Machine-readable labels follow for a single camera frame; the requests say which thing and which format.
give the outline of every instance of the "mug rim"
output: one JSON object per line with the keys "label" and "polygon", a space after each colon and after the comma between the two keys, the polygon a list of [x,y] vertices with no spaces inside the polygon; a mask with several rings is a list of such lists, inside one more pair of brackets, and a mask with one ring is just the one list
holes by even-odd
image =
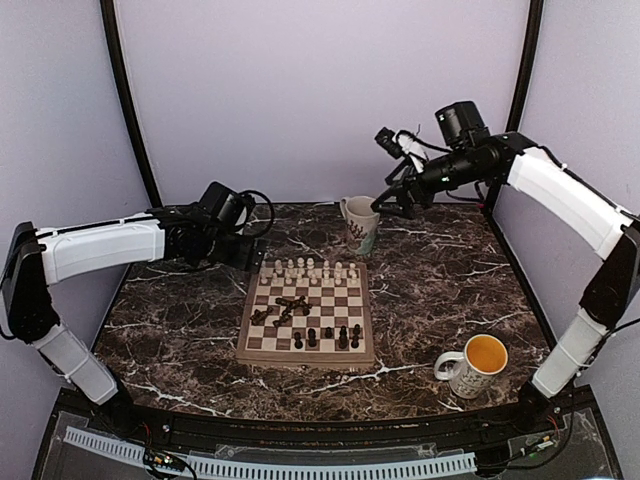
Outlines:
{"label": "mug rim", "polygon": [[371,208],[371,204],[375,201],[375,198],[373,197],[369,197],[368,195],[356,195],[355,197],[345,197],[342,200],[344,201],[345,205],[344,207],[347,209],[347,212],[349,213],[349,215],[356,217],[356,218],[361,218],[363,220],[370,220],[373,218],[379,218],[380,217],[380,213],[379,212],[374,212],[373,209],[371,209],[371,214],[370,215],[358,215],[357,213],[353,213],[352,210],[349,209],[348,205],[349,202],[351,200],[357,200],[357,199],[362,199],[365,198],[367,200],[371,200],[371,202],[369,203],[368,207]]}
{"label": "mug rim", "polygon": [[[496,342],[498,342],[500,344],[500,346],[502,347],[502,349],[504,350],[504,365],[502,365],[502,367],[500,367],[499,370],[496,370],[495,372],[484,372],[482,370],[480,370],[479,368],[477,368],[475,365],[473,365],[470,361],[469,361],[469,355],[467,355],[467,349],[469,348],[469,344],[471,343],[472,340],[474,340],[475,338],[478,337],[489,337],[492,338],[493,340],[495,340]],[[507,364],[509,363],[509,351],[507,350],[507,347],[505,346],[504,343],[502,343],[502,340],[500,340],[497,337],[494,337],[493,335],[489,335],[488,333],[479,333],[477,335],[474,335],[473,337],[471,337],[469,340],[467,340],[467,343],[464,346],[464,359],[467,362],[467,364],[477,373],[479,373],[480,375],[487,375],[487,376],[493,376],[493,375],[497,375],[500,372],[502,372],[506,367]]]}

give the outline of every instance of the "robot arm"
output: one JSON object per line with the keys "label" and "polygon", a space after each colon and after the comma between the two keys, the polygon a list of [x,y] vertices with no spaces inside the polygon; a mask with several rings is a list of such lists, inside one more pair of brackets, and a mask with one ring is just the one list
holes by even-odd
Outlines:
{"label": "robot arm", "polygon": [[[638,291],[640,223],[566,169],[545,147],[510,132],[491,136],[472,102],[436,112],[451,151],[416,165],[400,137],[383,128],[376,142],[403,162],[386,178],[389,188],[372,208],[413,218],[413,205],[429,207],[433,196],[471,182],[499,181],[535,199],[571,226],[604,263],[586,288],[580,309],[558,345],[521,390],[521,402],[557,395],[585,366],[622,318]],[[385,204],[391,197],[398,207]]]}
{"label": "robot arm", "polygon": [[255,206],[251,193],[258,194],[235,193],[212,183],[191,205],[62,229],[18,225],[1,282],[12,334],[3,336],[33,345],[96,405],[128,397],[112,372],[61,321],[47,287],[93,270],[171,258],[183,258],[193,267],[206,260],[257,272],[266,242],[238,233]]}

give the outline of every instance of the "chessboard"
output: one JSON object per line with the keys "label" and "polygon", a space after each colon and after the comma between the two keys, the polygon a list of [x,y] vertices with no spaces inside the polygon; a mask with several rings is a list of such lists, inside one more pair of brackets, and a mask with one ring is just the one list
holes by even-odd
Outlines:
{"label": "chessboard", "polygon": [[[269,367],[361,368],[373,365],[375,357],[366,265],[356,263],[353,278],[344,278],[345,269],[338,282],[334,267],[327,268],[326,264],[318,262],[313,265],[313,269],[305,268],[304,276],[285,279],[282,275],[273,278],[275,263],[266,262],[260,272],[252,276],[236,349],[238,362]],[[330,278],[324,278],[327,271]],[[279,327],[273,326],[285,308],[276,303],[276,298],[294,300],[301,296],[305,296],[311,306],[309,315],[296,309],[291,320]],[[253,325],[251,316],[255,311],[262,312],[268,307],[273,309],[269,316],[260,325]],[[360,326],[360,335],[357,347],[353,348],[356,325]],[[338,333],[343,326],[347,328],[349,342],[345,348],[340,348]],[[331,338],[325,334],[327,328],[333,332]],[[313,347],[308,341],[309,329],[316,332],[317,341]],[[295,347],[296,333],[300,334],[300,348]]]}

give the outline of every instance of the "mug handle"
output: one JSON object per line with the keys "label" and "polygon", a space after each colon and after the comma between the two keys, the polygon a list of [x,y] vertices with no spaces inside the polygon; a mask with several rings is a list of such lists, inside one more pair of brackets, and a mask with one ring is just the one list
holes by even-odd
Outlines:
{"label": "mug handle", "polygon": [[440,370],[440,367],[445,362],[461,362],[464,360],[464,353],[462,352],[446,352],[438,357],[436,360],[436,364],[433,366],[433,373],[435,374],[438,380],[451,380],[455,377],[453,370],[443,371]]}
{"label": "mug handle", "polygon": [[340,212],[342,212],[342,218],[347,219],[347,202],[351,197],[342,197],[340,199]]}

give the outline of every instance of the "black pole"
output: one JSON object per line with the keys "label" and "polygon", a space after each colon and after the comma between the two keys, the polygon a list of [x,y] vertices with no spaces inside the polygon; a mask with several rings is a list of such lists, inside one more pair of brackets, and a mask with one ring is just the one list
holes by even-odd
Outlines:
{"label": "black pole", "polygon": [[[529,83],[531,82],[531,73],[533,72],[533,61],[538,47],[543,6],[544,0],[531,0],[529,3],[529,18],[527,20],[527,30],[524,35],[522,56],[520,57],[520,69],[518,70],[518,79],[516,80],[516,88],[513,92],[513,100],[511,101],[511,110],[509,111],[509,119],[507,120],[505,132],[515,132],[520,128],[522,112],[524,111],[524,105],[529,91]],[[493,212],[493,208],[498,201],[500,187],[501,184],[499,182],[493,182],[491,187],[489,187],[489,192],[484,202],[483,210],[485,213],[491,214]]]}
{"label": "black pole", "polygon": [[147,151],[144,148],[138,117],[133,106],[133,97],[129,88],[129,80],[127,78],[127,70],[122,55],[122,45],[120,44],[120,35],[118,34],[118,23],[116,20],[116,10],[113,0],[100,0],[102,8],[102,22],[104,24],[104,33],[107,38],[107,47],[109,48],[109,57],[111,58],[111,68],[113,69],[113,78],[116,81],[118,96],[120,97],[120,107],[124,116],[133,153],[136,157],[138,170],[142,176],[144,188],[147,191],[149,202],[152,207],[161,207],[162,199],[158,191],[158,185],[153,177],[151,164]]}

